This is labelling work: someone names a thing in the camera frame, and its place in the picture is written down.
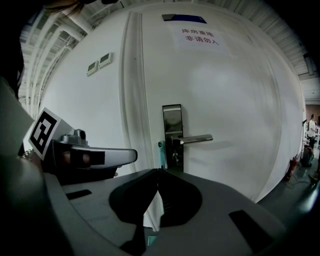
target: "gray floor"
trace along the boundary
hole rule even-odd
[[[297,165],[289,182],[281,181],[258,202],[288,228],[311,210],[319,194],[320,182],[315,183],[308,176],[317,169],[318,157],[319,149],[314,149],[311,167]]]

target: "paper sign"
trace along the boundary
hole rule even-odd
[[[174,46],[178,49],[201,50],[230,56],[229,48],[217,30],[196,26],[170,27]]]

